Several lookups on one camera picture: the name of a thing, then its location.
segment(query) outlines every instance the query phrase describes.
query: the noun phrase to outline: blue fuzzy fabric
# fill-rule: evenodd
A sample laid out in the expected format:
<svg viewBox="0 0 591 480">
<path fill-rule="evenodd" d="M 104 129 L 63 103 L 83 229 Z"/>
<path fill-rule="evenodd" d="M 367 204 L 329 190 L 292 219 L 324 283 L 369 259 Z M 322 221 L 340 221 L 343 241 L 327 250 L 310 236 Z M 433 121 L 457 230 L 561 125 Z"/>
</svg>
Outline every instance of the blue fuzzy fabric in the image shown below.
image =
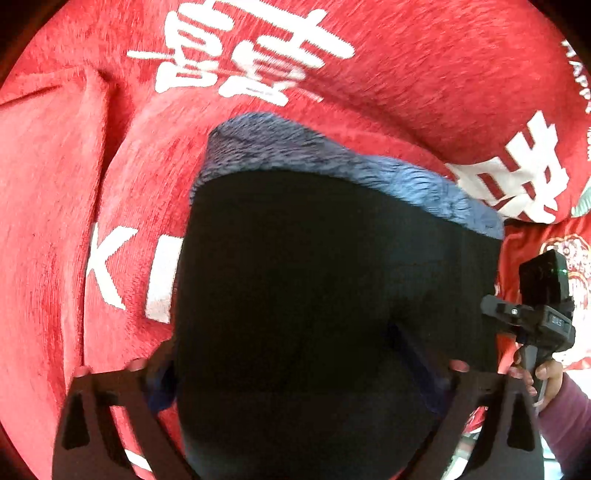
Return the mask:
<svg viewBox="0 0 591 480">
<path fill-rule="evenodd" d="M 359 155 L 313 130 L 272 113 L 232 118 L 209 135 L 205 164 L 195 191 L 213 179 L 241 171 L 290 170 L 347 180 L 378 190 L 499 240 L 497 212 L 469 197 L 453 182 L 397 158 Z"/>
</svg>

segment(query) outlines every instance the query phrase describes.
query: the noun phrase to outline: white letter k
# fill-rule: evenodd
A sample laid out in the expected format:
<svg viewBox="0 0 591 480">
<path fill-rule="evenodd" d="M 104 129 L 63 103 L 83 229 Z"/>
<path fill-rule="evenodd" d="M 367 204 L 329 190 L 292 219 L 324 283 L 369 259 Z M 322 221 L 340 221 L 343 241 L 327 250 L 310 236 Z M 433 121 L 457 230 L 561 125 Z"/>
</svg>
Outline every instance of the white letter k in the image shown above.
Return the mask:
<svg viewBox="0 0 591 480">
<path fill-rule="evenodd" d="M 121 310 L 125 310 L 125 305 L 123 305 L 113 279 L 107 270 L 106 261 L 136 233 L 138 231 L 135 228 L 118 226 L 99 245 L 99 224 L 95 223 L 92 240 L 90 241 L 90 256 L 86 267 L 86 276 L 91 270 L 94 270 L 96 282 L 104 301 Z"/>
</svg>

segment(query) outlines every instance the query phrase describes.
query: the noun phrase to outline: red fabric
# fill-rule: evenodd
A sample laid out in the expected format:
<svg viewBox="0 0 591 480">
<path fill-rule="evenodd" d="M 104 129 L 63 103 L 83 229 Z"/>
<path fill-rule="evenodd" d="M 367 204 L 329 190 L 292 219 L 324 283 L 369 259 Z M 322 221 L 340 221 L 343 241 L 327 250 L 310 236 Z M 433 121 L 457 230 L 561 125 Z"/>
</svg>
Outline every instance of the red fabric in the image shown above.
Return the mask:
<svg viewBox="0 0 591 480">
<path fill-rule="evenodd" d="M 187 192 L 207 134 L 220 122 L 247 111 L 273 111 L 360 153 L 391 155 L 449 177 L 453 170 L 471 194 L 497 208 L 510 204 L 514 216 L 523 218 L 527 208 L 534 220 L 564 219 L 587 183 L 584 72 L 575 81 L 578 67 L 569 62 L 576 58 L 526 0 L 270 3 L 281 10 L 269 13 L 268 4 L 256 0 L 220 0 L 214 4 L 218 16 L 202 10 L 191 20 L 173 0 L 71 0 L 36 35 L 2 87 L 5 99 L 19 100 L 0 105 L 7 152 L 0 160 L 0 205 L 10 226 L 0 236 L 8 273 L 0 281 L 11 322 L 0 375 L 14 385 L 0 393 L 0 423 L 41 480 L 50 475 L 54 428 L 73 367 L 84 362 L 95 371 L 122 368 L 171 335 L 168 310 Z M 254 13 L 245 12 L 248 5 L 256 6 Z M 282 56 L 277 50 L 285 44 L 277 39 L 275 50 L 257 43 L 264 35 L 289 40 L 285 28 L 298 19 L 285 26 L 284 14 L 306 17 L 313 9 L 327 12 L 322 19 L 321 12 L 311 14 L 321 35 L 310 25 L 296 30 L 305 40 L 320 35 L 316 46 L 305 41 L 304 52 Z M 183 61 L 171 12 L 219 39 L 218 45 L 193 30 L 207 37 L 205 46 L 182 49 L 194 62 L 185 65 L 193 70 L 182 74 L 185 82 L 214 74 L 214 85 L 166 89 L 172 80 L 156 82 L 163 62 L 175 68 Z M 228 31 L 204 25 L 207 19 Z M 249 64 L 248 49 L 233 60 L 237 47 L 249 46 L 245 41 L 267 55 L 256 61 L 266 69 Z M 129 56 L 157 56 L 146 52 L 161 58 Z M 175 58 L 163 58 L 175 52 Z M 308 65 L 317 62 L 311 54 L 324 65 L 305 66 L 296 54 Z M 214 60 L 215 68 L 200 64 L 212 71 L 195 72 L 196 62 Z M 267 101 L 252 91 L 222 96 L 236 93 L 229 78 L 249 68 L 251 80 L 260 80 L 251 87 L 266 86 Z M 281 91 L 279 81 L 297 85 L 282 84 Z M 513 138 L 529 145 L 521 145 L 521 154 L 514 151 L 517 158 L 505 149 Z M 524 154 L 530 148 L 531 158 Z M 465 176 L 469 170 L 462 165 L 495 157 L 500 160 L 481 166 L 480 176 Z M 517 160 L 529 162 L 529 170 L 515 174 Z M 547 181 L 552 188 L 542 191 Z M 501 189 L 509 198 L 496 203 Z M 554 198 L 557 210 L 551 208 Z M 167 415 L 178 443 L 176 417 Z M 125 446 L 139 452 L 126 421 L 118 418 Z"/>
<path fill-rule="evenodd" d="M 520 302 L 519 265 L 549 248 L 567 259 L 569 286 L 576 309 L 573 324 L 577 329 L 574 347 L 555 355 L 566 369 L 591 368 L 591 216 L 569 219 L 557 225 L 507 226 L 499 259 L 500 296 Z"/>
<path fill-rule="evenodd" d="M 324 63 L 319 68 L 315 68 L 318 64 L 309 67 L 257 44 L 261 35 L 283 40 L 292 36 L 285 28 L 257 18 L 275 17 L 264 13 L 261 5 L 265 4 L 259 0 L 245 4 L 208 0 L 207 4 L 213 5 L 218 16 L 227 15 L 223 21 L 214 18 L 209 23 L 229 31 L 204 24 L 206 17 L 213 15 L 204 10 L 192 14 L 196 20 L 183 15 L 191 13 L 182 5 L 198 4 L 181 5 L 175 0 L 99 0 L 88 4 L 71 0 L 35 37 L 14 74 L 88 63 L 116 84 L 109 110 L 106 156 L 110 159 L 135 112 L 150 97 L 170 97 L 174 90 L 183 93 L 183 101 L 191 90 L 198 91 L 200 97 L 204 92 L 227 94 L 231 88 L 225 80 L 248 70 L 243 42 L 250 41 L 258 52 L 275 57 L 274 64 L 257 60 L 266 70 L 250 71 L 251 77 L 269 85 L 276 80 L 297 83 L 298 88 L 284 91 L 289 103 L 298 101 L 293 98 L 296 92 L 307 91 L 311 98 L 323 97 L 325 105 L 363 112 L 390 135 L 430 150 L 439 159 L 437 166 L 431 166 L 434 170 L 450 164 L 466 190 L 503 208 L 508 216 L 552 223 L 568 216 L 577 204 L 591 174 L 586 135 L 591 90 L 576 55 L 561 44 L 560 32 L 527 0 L 282 2 L 282 12 L 299 17 L 314 8 L 326 12 L 320 25 L 341 42 L 321 38 L 316 42 L 320 48 L 309 41 L 303 44 L 320 64 Z M 255 13 L 246 12 L 245 5 Z M 174 38 L 178 29 L 175 21 L 188 22 L 187 28 L 201 28 L 210 35 L 206 46 L 188 47 L 184 40 L 185 46 L 180 48 Z M 302 27 L 298 32 L 304 39 L 313 34 L 313 29 Z M 335 54 L 326 51 L 331 48 Z M 160 59 L 129 56 L 138 57 L 137 52 Z M 163 61 L 173 53 L 174 60 Z M 171 85 L 166 81 L 158 85 L 160 64 L 167 63 L 170 70 L 182 64 L 182 57 L 194 62 L 184 64 L 193 73 L 182 74 L 193 79 L 201 75 L 196 73 L 196 62 L 210 62 L 206 68 L 216 72 L 208 73 L 217 75 L 217 80 L 212 80 L 214 85 L 172 87 L 156 94 L 155 88 L 163 91 Z M 295 77 L 289 76 L 291 67 L 278 66 L 277 60 L 301 70 Z M 217 68 L 212 61 L 218 62 Z M 165 70 L 161 70 L 161 79 Z M 211 97 L 216 108 L 226 103 L 221 96 Z M 537 112 L 539 122 L 530 130 L 527 123 Z M 556 149 L 552 125 L 556 128 Z M 515 151 L 510 154 L 505 147 L 514 138 Z M 533 157 L 528 154 L 530 148 L 534 149 Z M 479 167 L 462 167 L 471 164 Z M 522 168 L 511 175 L 518 164 Z M 548 179 L 549 186 L 544 189 Z"/>
<path fill-rule="evenodd" d="M 66 385 L 83 360 L 107 98 L 90 69 L 30 76 L 0 95 L 0 423 L 40 479 L 49 478 Z"/>
</svg>

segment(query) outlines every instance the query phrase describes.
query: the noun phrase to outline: pink sleeve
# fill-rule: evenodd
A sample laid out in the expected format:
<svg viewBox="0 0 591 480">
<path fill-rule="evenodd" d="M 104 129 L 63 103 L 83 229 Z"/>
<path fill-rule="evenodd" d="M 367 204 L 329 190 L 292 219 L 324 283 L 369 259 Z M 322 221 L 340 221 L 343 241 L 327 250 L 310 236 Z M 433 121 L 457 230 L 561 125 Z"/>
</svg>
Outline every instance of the pink sleeve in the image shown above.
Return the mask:
<svg viewBox="0 0 591 480">
<path fill-rule="evenodd" d="M 560 392 L 538 420 L 540 433 L 563 470 L 591 440 L 591 400 L 567 374 L 563 374 Z"/>
</svg>

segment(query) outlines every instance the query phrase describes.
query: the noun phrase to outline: black handle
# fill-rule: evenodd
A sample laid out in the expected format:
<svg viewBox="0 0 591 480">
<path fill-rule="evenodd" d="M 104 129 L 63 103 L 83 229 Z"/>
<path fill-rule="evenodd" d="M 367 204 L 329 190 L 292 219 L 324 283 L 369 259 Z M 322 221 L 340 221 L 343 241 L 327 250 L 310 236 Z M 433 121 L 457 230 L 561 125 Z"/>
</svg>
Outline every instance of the black handle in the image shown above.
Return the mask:
<svg viewBox="0 0 591 480">
<path fill-rule="evenodd" d="M 526 369 L 534 379 L 534 388 L 537 393 L 532 399 L 534 404 L 536 404 L 544 398 L 548 381 L 540 380 L 538 377 L 536 377 L 535 370 L 541 364 L 550 360 L 552 358 L 552 354 L 546 353 L 534 345 L 524 345 L 519 349 L 519 353 L 521 354 L 520 366 Z"/>
</svg>

